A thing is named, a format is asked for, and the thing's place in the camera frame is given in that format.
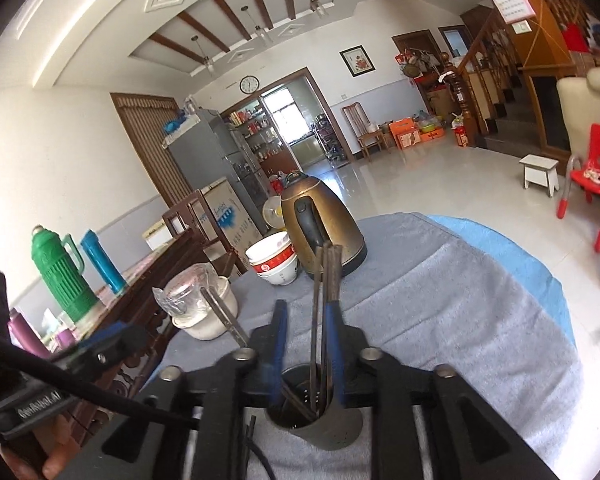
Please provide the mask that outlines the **person's left hand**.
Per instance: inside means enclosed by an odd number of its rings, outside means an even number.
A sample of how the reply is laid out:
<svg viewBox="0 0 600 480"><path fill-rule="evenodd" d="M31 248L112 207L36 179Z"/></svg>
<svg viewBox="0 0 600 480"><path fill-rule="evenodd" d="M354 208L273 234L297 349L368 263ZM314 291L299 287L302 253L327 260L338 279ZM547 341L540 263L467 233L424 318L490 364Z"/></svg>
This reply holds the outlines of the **person's left hand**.
<svg viewBox="0 0 600 480"><path fill-rule="evenodd" d="M78 442L72 437L70 422L64 415L46 420L31 432L31 436L42 446L46 457L43 466L33 466L11 444L0 445L3 460L17 479L55 479L81 451Z"/></svg>

